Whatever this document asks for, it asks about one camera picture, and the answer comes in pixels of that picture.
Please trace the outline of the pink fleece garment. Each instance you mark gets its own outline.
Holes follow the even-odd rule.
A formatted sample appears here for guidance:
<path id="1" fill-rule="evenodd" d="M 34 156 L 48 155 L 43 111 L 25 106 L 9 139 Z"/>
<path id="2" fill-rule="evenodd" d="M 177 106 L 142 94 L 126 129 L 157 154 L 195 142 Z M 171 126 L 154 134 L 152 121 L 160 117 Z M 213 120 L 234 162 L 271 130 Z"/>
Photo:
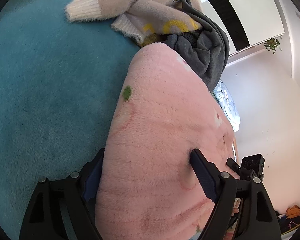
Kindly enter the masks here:
<path id="1" fill-rule="evenodd" d="M 213 210 L 190 165 L 197 148 L 227 171 L 235 134 L 205 83 L 163 43 L 133 57 L 106 142 L 96 195 L 103 239 L 190 239 Z"/>

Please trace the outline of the orange and dark clothes pile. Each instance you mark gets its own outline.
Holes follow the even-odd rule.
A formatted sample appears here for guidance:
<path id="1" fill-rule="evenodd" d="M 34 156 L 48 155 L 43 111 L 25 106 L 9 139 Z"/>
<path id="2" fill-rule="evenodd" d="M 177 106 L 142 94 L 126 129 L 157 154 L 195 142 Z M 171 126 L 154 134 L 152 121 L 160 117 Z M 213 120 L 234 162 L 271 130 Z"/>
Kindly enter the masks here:
<path id="1" fill-rule="evenodd" d="M 300 207 L 298 205 L 288 207 L 284 214 L 279 214 L 278 211 L 275 211 L 275 213 L 279 222 L 281 235 L 293 231 L 300 225 Z"/>

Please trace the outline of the light blue floral quilt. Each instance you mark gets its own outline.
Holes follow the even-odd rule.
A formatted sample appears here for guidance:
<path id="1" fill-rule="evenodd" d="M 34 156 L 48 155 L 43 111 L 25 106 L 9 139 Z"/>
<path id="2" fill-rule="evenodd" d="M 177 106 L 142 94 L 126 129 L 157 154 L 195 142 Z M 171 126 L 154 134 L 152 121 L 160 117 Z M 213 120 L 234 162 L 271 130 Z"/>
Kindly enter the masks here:
<path id="1" fill-rule="evenodd" d="M 221 109 L 223 110 L 225 116 L 229 120 L 234 132 L 239 131 L 240 126 L 240 116 L 236 108 L 235 102 L 227 89 L 226 85 L 220 79 L 212 91 L 212 95 L 215 97 L 216 101 L 219 103 Z"/>

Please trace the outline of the green plant on wardrobe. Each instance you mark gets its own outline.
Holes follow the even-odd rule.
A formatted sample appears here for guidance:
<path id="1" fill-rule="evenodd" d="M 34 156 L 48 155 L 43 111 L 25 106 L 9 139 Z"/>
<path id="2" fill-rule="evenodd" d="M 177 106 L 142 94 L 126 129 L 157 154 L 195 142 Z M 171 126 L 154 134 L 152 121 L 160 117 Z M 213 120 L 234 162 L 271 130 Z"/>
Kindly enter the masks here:
<path id="1" fill-rule="evenodd" d="M 278 38 L 271 38 L 263 43 L 266 51 L 276 53 L 277 50 L 281 50 L 281 44 Z"/>

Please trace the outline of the dark grey hoodie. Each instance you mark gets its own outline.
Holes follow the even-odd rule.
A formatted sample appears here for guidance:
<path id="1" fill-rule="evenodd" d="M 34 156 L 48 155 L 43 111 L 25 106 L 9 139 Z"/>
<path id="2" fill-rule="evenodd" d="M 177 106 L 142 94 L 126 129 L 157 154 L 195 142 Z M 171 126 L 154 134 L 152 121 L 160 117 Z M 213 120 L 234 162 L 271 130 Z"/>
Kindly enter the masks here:
<path id="1" fill-rule="evenodd" d="M 165 34 L 162 42 L 175 50 L 213 91 L 229 58 L 226 33 L 213 20 L 193 7 L 191 0 L 182 0 L 182 11 L 201 24 L 198 30 L 181 34 Z"/>

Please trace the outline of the teal floral blanket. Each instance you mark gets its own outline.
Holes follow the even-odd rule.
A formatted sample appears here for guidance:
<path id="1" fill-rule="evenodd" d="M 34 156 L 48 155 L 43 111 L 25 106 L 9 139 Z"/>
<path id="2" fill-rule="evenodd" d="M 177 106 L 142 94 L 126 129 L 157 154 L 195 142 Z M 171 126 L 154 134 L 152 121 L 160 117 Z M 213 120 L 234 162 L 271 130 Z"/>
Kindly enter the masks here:
<path id="1" fill-rule="evenodd" d="M 72 0 L 9 0 L 0 13 L 0 226 L 18 239 L 40 177 L 65 178 L 108 136 L 138 47 L 110 21 L 69 22 Z"/>

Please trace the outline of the white black wardrobe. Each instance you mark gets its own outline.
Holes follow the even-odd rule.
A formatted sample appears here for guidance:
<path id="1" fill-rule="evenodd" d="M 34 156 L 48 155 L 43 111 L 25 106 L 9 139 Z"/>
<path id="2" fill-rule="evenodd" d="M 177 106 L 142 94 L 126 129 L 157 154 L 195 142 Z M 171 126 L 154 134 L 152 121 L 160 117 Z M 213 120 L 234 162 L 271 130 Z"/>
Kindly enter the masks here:
<path id="1" fill-rule="evenodd" d="M 285 33 L 274 0 L 200 0 L 203 13 L 226 33 L 230 55 Z"/>

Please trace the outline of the mustard yellow knit garment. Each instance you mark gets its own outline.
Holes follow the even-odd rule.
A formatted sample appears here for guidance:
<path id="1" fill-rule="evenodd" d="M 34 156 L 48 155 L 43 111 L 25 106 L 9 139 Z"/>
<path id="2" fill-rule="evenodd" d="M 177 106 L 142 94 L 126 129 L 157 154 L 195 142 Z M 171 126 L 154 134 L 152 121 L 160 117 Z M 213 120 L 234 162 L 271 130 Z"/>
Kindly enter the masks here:
<path id="1" fill-rule="evenodd" d="M 162 41 L 162 36 L 159 35 L 159 34 L 151 34 L 151 35 L 148 35 L 147 37 L 145 37 L 144 41 L 140 44 L 138 44 L 138 46 L 140 48 L 143 48 L 149 44 L 153 44 L 153 43 L 156 43 L 156 42 L 161 42 Z"/>

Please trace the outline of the beige knit sweater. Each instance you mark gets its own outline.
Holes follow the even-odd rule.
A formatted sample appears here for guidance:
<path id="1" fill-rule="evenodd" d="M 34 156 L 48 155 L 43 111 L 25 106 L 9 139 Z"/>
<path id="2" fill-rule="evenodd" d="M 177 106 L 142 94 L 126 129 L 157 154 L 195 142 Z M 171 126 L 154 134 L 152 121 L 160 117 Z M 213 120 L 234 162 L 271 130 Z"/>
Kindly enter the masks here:
<path id="1" fill-rule="evenodd" d="M 190 0 L 201 11 L 200 0 Z M 66 8 L 70 22 L 113 18 L 111 28 L 142 44 L 150 35 L 181 34 L 202 25 L 182 9 L 182 0 L 73 0 Z"/>

